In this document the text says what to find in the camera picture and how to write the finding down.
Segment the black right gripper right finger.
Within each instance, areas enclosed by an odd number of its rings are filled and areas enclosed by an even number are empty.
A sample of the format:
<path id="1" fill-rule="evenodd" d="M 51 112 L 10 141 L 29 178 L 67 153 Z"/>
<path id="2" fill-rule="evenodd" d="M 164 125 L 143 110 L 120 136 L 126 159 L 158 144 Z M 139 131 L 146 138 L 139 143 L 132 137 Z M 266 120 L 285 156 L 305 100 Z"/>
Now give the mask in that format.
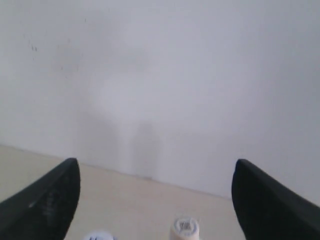
<path id="1" fill-rule="evenodd" d="M 238 223 L 247 240 L 318 240 L 320 208 L 246 159 L 231 183 Z"/>

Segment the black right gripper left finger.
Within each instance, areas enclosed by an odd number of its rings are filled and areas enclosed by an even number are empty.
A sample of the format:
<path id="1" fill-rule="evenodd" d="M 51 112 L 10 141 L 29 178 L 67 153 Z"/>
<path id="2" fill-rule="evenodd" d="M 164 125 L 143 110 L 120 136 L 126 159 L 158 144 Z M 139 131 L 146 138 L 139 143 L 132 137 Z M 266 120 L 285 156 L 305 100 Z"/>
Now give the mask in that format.
<path id="1" fill-rule="evenodd" d="M 63 240 L 81 192 L 78 160 L 68 158 L 0 203 L 2 240 Z"/>

